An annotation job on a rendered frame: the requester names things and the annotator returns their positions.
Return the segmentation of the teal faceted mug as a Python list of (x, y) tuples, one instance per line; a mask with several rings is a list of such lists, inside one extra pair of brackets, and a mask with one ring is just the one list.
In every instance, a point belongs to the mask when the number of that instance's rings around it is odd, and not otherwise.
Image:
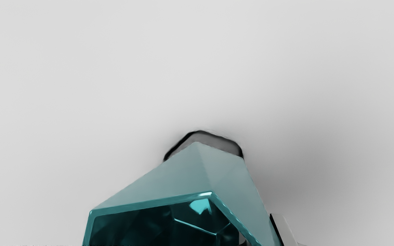
[(195, 142), (89, 213), (83, 246), (282, 246), (242, 157)]

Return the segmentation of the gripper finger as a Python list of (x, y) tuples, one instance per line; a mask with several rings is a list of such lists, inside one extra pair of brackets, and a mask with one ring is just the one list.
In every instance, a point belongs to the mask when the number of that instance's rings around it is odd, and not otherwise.
[(307, 246), (300, 244), (282, 214), (270, 214), (270, 220), (282, 246)]

